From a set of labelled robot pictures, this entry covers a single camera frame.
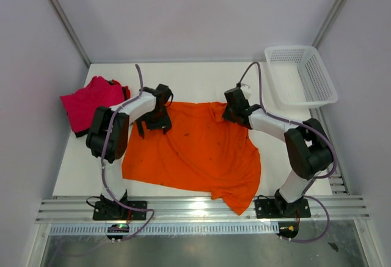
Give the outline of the orange t shirt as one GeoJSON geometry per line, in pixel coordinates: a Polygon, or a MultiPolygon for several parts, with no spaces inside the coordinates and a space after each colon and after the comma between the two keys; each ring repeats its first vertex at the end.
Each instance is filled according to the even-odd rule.
{"type": "Polygon", "coordinates": [[[220,102],[174,102],[166,133],[132,130],[122,175],[187,191],[208,192],[237,215],[249,207],[261,179],[261,158],[249,130],[226,121],[220,102]]]}

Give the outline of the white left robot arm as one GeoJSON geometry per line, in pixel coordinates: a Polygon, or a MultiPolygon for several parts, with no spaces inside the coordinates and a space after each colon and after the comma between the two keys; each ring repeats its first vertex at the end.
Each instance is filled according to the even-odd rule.
{"type": "Polygon", "coordinates": [[[164,84],[157,88],[141,88],[134,98],[111,106],[96,108],[86,146],[101,166],[103,189],[97,208],[107,211],[114,219],[124,218],[128,212],[127,190],[122,176],[122,156],[126,153],[131,124],[136,125],[139,136],[144,130],[160,130],[163,134],[172,128],[167,107],[174,94],[164,84]]]}

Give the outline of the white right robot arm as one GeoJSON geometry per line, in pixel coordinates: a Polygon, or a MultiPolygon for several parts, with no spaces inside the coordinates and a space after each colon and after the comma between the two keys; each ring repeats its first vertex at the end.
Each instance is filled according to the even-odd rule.
{"type": "Polygon", "coordinates": [[[240,87],[224,92],[227,101],[224,120],[249,130],[261,131],[285,143],[291,172],[274,194],[274,209],[281,217],[296,211],[304,193],[329,166],[337,165],[337,154],[320,122],[311,118],[296,122],[272,115],[260,104],[249,104],[240,87]]]}

